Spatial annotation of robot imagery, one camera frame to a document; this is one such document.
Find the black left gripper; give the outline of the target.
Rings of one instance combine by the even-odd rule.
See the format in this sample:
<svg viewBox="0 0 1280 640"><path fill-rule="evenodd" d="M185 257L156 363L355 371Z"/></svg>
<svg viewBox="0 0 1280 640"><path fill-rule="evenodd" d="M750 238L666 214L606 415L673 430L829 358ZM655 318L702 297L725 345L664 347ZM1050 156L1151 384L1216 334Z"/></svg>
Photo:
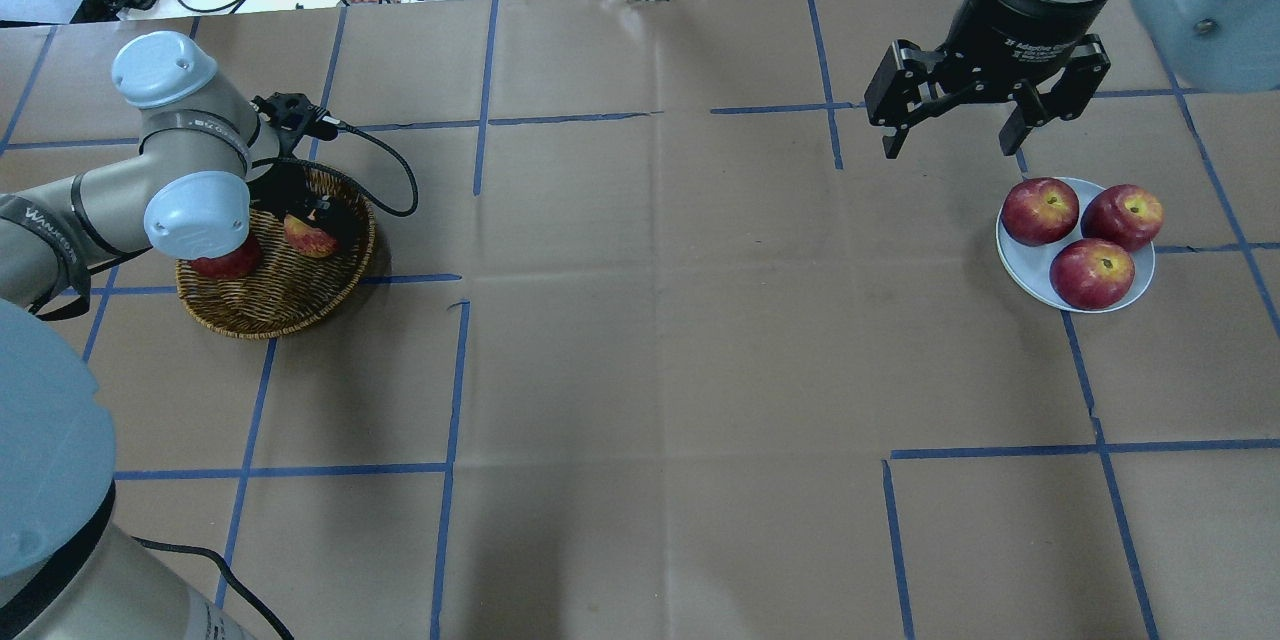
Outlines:
<svg viewBox="0 0 1280 640"><path fill-rule="evenodd" d="M332 220L332 195L308 186L312 174L333 175L330 166L301 157L265 157L253 161L252 169L262 172L248 180L251 210L271 212L280 221L287 212L305 219L306 244L340 244Z"/></svg>

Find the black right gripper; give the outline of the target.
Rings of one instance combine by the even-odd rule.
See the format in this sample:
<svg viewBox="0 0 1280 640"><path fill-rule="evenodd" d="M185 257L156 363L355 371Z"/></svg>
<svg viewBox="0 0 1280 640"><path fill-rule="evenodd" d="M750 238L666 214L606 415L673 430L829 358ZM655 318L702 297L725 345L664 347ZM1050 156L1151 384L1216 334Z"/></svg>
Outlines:
<svg viewBox="0 0 1280 640"><path fill-rule="evenodd" d="M864 93L868 122L884 134L884 157L899 157L920 122L1010 93L1015 108L998 133L1005 156L1048 122L1078 119L1111 69L1102 38L1089 35L1100 12L1100 0L963 0L938 49L895 40ZM1039 92L1051 78L1056 83Z"/></svg>

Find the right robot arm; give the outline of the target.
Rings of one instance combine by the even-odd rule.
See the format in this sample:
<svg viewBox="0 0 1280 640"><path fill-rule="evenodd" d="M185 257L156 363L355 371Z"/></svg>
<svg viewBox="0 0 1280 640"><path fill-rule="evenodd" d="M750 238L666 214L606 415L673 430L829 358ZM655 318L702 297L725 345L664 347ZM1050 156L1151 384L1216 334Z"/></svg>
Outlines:
<svg viewBox="0 0 1280 640"><path fill-rule="evenodd" d="M1111 61L1092 31L1110 0L963 0L938 47L899 38L864 93L886 157L914 125L961 104L1012 102L998 134L1015 154L1047 122L1083 115ZM1129 0L1153 47L1197 90L1277 88L1279 0Z"/></svg>

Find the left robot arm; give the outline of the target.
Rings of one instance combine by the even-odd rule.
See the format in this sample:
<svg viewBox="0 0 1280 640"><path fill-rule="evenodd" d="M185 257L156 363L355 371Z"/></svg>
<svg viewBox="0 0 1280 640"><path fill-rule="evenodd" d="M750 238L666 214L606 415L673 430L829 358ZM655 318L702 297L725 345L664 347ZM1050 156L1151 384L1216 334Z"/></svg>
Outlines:
<svg viewBox="0 0 1280 640"><path fill-rule="evenodd" d="M3 636L247 639L250 631L159 559L211 561L283 639L291 630L221 554L142 541L116 511L116 430L88 358L54 329L100 320L93 274L150 251L229 253L250 230L261 122L187 31L132 38L110 70L141 115L134 157L3 195Z"/></svg>

